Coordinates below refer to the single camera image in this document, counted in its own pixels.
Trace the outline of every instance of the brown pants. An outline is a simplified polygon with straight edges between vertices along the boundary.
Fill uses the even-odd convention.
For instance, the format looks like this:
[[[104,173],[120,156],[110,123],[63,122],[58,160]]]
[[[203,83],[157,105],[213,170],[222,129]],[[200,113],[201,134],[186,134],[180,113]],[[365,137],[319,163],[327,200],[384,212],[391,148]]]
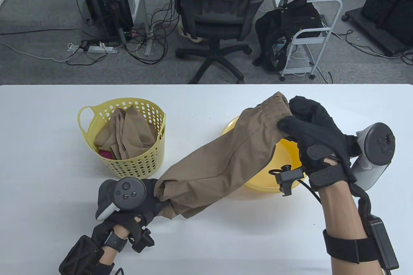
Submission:
[[[270,162],[285,137],[277,122],[290,115],[288,100],[277,92],[244,110],[233,130],[171,166],[155,185],[155,197],[171,200],[159,216],[190,218],[243,186]]]

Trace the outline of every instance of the chair base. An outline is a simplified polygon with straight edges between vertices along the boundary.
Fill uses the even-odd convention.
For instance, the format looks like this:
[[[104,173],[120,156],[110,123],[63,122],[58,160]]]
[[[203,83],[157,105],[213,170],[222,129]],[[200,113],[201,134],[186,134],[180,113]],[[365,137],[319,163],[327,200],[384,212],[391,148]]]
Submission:
[[[219,48],[219,40],[211,40],[209,42],[208,50],[199,49],[177,49],[175,51],[175,56],[177,58],[183,58],[187,55],[205,57],[204,63],[196,72],[195,76],[189,81],[189,84],[197,84],[205,71],[211,66],[212,63],[218,62],[223,65],[226,69],[230,70],[233,75],[238,79],[237,83],[244,83],[244,75],[226,58],[225,55],[231,54],[236,51],[243,51],[245,54],[251,54],[252,49],[248,44],[239,44],[224,48]]]

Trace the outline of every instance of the gray carpet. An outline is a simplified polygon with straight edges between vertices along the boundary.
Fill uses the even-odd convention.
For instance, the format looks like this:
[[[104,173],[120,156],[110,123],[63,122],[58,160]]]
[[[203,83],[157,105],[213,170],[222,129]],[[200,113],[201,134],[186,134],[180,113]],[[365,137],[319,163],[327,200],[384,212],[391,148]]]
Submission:
[[[169,0],[146,0],[148,12],[161,8]],[[344,0],[343,12],[361,7],[365,0]],[[273,0],[266,0],[261,10],[273,8]],[[327,5],[319,7],[327,20],[332,20],[333,9]],[[0,8],[0,33],[28,31],[46,28],[79,28],[79,16],[75,0],[6,0]],[[353,29],[350,23],[339,20],[337,33]],[[40,57],[53,57],[58,60],[67,58],[69,42],[78,44],[79,31],[41,32],[0,36],[0,42],[12,45],[17,50]],[[355,31],[349,39],[360,45],[369,45],[363,34]],[[257,35],[254,31],[247,37],[253,53],[249,56],[242,52],[228,56],[228,59],[245,75],[246,83],[280,83],[277,75],[267,75],[251,62],[259,53]],[[38,60],[0,45],[0,85],[2,84],[138,84],[138,83],[187,83],[202,64],[200,58],[176,59],[173,51],[178,47],[194,46],[177,32],[168,38],[169,52],[160,63],[147,66],[131,58],[125,51],[108,56],[92,66],[67,66],[50,60]],[[155,55],[161,46],[155,46]],[[76,63],[89,63],[84,54],[78,53],[73,59]],[[385,59],[363,54],[353,47],[332,37],[319,64],[324,77],[330,82],[328,71],[335,83],[413,83],[413,67],[400,59]],[[306,76],[286,75],[285,83],[324,83],[320,74],[314,80]],[[235,77],[213,65],[205,73],[200,83],[234,83]]]

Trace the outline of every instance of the controller button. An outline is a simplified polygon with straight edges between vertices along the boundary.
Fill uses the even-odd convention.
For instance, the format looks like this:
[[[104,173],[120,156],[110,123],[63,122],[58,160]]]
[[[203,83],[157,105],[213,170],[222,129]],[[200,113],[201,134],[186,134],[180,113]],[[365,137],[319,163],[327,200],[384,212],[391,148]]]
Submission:
[[[122,185],[122,188],[123,188],[124,190],[128,190],[128,189],[130,188],[130,183],[128,183],[128,182],[124,183],[124,184]]]

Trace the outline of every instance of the white table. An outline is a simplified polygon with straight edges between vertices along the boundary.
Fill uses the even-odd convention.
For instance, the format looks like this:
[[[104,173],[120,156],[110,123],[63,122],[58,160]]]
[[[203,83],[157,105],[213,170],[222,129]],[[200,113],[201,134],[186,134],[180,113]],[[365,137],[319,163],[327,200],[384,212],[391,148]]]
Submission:
[[[51,85],[0,87],[1,274],[56,275],[83,235],[91,235],[97,190],[115,178],[83,140],[78,110],[120,97],[146,98],[167,113],[164,163],[155,176],[220,135],[246,107],[275,93],[321,102],[344,133],[387,123],[393,163],[369,191],[401,265],[411,254],[411,85]],[[128,245],[115,269],[133,274],[330,274],[320,205],[302,186],[290,197],[241,188],[184,220],[156,218],[156,245]]]

